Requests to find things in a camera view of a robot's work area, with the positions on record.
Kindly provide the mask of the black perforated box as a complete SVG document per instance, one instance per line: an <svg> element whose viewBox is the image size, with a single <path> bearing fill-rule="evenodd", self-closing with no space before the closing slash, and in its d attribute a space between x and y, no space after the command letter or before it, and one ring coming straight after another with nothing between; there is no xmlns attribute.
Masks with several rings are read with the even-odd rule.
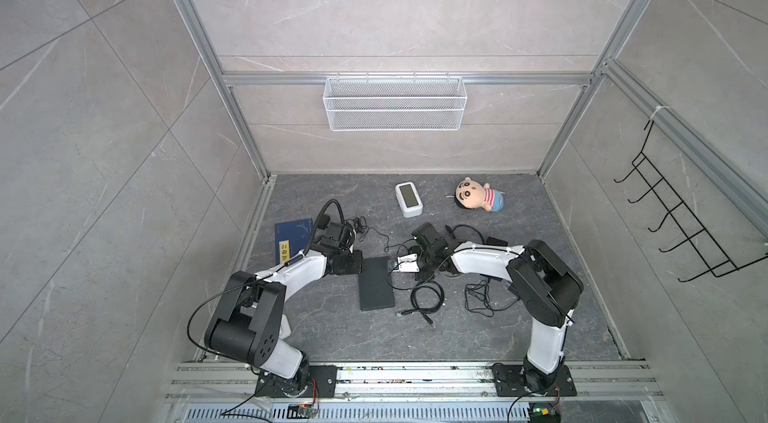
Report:
<svg viewBox="0 0 768 423"><path fill-rule="evenodd" d="M388 283L388 264L387 257L363 260L358 275L359 302L363 312L395 307L394 290Z"/></svg>

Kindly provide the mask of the black adapter with thin cord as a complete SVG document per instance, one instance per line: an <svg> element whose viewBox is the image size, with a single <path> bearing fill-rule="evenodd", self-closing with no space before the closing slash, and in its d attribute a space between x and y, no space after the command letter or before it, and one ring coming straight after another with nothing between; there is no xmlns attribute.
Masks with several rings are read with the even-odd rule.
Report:
<svg viewBox="0 0 768 423"><path fill-rule="evenodd" d="M375 234L385 239L385 247L384 247L385 253L388 253L392 248L396 248L396 249L402 248L404 250L409 249L409 247L405 243L399 243L397 245L391 244L390 237L388 235L385 235L384 233L381 233L379 230L373 227L370 227L367 224L367 220L364 217L355 217L352 220L345 220L343 222L333 222L329 215L323 215L318 219L315 235L310 238L310 246L309 246L310 250L317 251L323 254L323 247L325 246L324 233L330 223L349 223L351 226L353 226L355 231L354 245L356 243L363 242L366 236L368 235L368 233L373 231Z"/></svg>

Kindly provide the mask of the black ribbed network switch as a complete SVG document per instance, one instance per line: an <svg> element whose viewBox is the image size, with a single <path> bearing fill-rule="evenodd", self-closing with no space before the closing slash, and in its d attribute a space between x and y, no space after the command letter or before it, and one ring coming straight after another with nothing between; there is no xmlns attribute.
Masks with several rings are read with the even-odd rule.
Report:
<svg viewBox="0 0 768 423"><path fill-rule="evenodd" d="M489 236L484 240L484 245L493 247L508 247L509 243L505 240Z"/></svg>

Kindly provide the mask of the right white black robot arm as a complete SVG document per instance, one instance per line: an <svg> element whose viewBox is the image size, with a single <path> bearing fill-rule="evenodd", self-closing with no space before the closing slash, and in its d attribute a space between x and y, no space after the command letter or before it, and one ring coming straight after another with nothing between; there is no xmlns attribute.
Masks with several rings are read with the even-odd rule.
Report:
<svg viewBox="0 0 768 423"><path fill-rule="evenodd" d="M541 394L565 371L568 327L584 284L543 241L509 246L490 238L475 243L447 239L425 223L411 233L418 276L429 280L444 270L452 275L478 274L505 281L532 318L531 339L522 364L525 388Z"/></svg>

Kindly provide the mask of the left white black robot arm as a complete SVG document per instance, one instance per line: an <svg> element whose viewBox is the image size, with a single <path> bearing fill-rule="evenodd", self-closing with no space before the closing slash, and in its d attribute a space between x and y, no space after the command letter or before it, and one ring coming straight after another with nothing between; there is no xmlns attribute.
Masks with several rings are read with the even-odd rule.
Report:
<svg viewBox="0 0 768 423"><path fill-rule="evenodd" d="M310 383L306 354L285 339L289 325L285 303L309 284L326 276L362 272L362 252L354 248L356 232L339 201L324 203L309 240L286 262L257 273L231 275L225 289L201 306L215 302L202 341L189 340L207 354L229 358L275 378L286 394L299 394Z"/></svg>

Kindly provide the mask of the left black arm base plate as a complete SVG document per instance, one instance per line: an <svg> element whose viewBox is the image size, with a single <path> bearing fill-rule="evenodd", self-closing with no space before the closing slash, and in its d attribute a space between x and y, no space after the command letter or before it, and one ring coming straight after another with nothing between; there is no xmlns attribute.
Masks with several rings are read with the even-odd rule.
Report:
<svg viewBox="0 0 768 423"><path fill-rule="evenodd" d="M267 373L259 377L256 395L275 398L332 398L335 395L337 373L338 367L332 365L301 367L292 379Z"/></svg>

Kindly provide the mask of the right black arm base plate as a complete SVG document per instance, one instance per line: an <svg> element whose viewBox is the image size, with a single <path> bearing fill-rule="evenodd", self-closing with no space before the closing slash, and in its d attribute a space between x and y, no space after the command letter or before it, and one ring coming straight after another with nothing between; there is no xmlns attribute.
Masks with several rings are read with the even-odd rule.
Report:
<svg viewBox="0 0 768 423"><path fill-rule="evenodd" d="M567 365L561 364L551 374L544 374L527 361L523 364L494 363L493 383L499 397L539 395L574 397L577 390Z"/></svg>

